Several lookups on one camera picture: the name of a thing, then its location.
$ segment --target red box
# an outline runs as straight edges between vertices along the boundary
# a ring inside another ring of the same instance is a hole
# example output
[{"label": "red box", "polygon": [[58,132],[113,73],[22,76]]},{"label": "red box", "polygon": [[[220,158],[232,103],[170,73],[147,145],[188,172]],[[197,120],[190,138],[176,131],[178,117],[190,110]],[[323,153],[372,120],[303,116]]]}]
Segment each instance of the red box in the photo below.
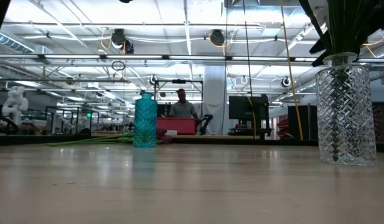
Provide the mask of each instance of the red box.
[{"label": "red box", "polygon": [[196,120],[193,118],[157,118],[157,127],[177,134],[196,134]]}]

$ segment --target teal glass vase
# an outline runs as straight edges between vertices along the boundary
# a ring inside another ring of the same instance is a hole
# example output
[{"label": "teal glass vase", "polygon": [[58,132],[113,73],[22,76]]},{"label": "teal glass vase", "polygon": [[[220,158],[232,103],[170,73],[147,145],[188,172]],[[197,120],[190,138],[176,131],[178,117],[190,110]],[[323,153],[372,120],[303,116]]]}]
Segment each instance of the teal glass vase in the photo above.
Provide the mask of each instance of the teal glass vase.
[{"label": "teal glass vase", "polygon": [[152,100],[152,93],[141,93],[136,100],[134,147],[155,147],[157,130],[157,101]]}]

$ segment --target man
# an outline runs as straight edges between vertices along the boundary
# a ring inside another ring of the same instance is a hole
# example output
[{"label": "man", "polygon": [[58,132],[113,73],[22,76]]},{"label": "man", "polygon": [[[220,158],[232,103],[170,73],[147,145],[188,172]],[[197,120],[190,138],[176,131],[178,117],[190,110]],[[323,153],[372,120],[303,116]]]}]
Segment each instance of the man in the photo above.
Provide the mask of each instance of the man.
[{"label": "man", "polygon": [[190,118],[194,117],[197,121],[199,117],[197,116],[196,109],[194,108],[192,103],[189,103],[186,100],[186,93],[184,89],[179,89],[177,91],[179,101],[174,103],[171,106],[171,110],[169,112],[170,117],[173,118]]}]

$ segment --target computer monitor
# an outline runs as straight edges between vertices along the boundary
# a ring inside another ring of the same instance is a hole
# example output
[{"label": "computer monitor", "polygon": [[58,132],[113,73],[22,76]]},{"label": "computer monitor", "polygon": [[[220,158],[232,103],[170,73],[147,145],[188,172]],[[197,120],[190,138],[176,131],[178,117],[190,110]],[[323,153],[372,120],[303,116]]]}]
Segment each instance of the computer monitor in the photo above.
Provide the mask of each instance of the computer monitor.
[{"label": "computer monitor", "polygon": [[254,96],[251,102],[253,103],[254,110],[247,96],[229,96],[229,119],[251,121],[254,111],[256,122],[261,123],[262,119],[266,119],[269,116],[269,102],[266,95]]}]

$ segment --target yellow cable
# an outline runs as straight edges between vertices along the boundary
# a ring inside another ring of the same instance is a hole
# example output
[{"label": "yellow cable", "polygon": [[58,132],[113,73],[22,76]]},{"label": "yellow cable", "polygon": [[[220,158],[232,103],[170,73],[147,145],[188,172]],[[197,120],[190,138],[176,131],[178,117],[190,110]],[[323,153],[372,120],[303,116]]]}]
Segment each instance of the yellow cable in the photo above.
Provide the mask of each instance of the yellow cable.
[{"label": "yellow cable", "polygon": [[377,58],[377,56],[372,52],[372,50],[370,49],[370,47],[368,47],[367,45],[366,45],[366,47],[367,47],[368,51],[370,51],[370,53],[372,53],[372,56],[375,57],[375,58]]},{"label": "yellow cable", "polygon": [[376,44],[379,44],[379,43],[383,42],[383,40],[384,40],[384,35],[383,35],[383,38],[381,40],[377,41],[377,42],[374,42],[374,43],[371,43],[371,44],[362,44],[362,45],[363,46],[372,46],[372,45],[376,45]]},{"label": "yellow cable", "polygon": [[[250,102],[251,104],[251,108],[253,108],[253,102],[251,102],[250,98],[248,96],[247,97],[247,100]],[[256,136],[256,121],[255,121],[255,113],[253,113],[253,120],[254,120],[254,124],[251,125],[252,127],[254,127],[254,136],[253,136],[253,139],[255,139],[255,136]]]},{"label": "yellow cable", "polygon": [[[106,29],[103,29],[102,31],[102,37],[104,36],[106,32]],[[109,39],[109,47],[106,47],[104,44],[103,44],[103,39],[100,40],[100,44],[102,45],[102,47],[106,50],[108,50],[110,47],[111,47],[111,37],[113,36],[113,33],[110,34],[110,39]]]},{"label": "yellow cable", "polygon": [[296,105],[297,120],[298,120],[298,127],[299,127],[299,137],[300,137],[301,140],[304,140],[303,135],[302,135],[301,119],[299,117],[299,110],[298,110],[298,104],[297,104],[296,90],[294,89],[293,73],[291,71],[290,51],[289,51],[289,44],[287,42],[287,32],[286,32],[286,23],[284,21],[283,5],[284,5],[284,0],[281,0],[281,16],[283,18],[284,39],[286,39],[287,60],[288,60],[288,64],[289,64],[291,88],[293,89],[294,104]]}]

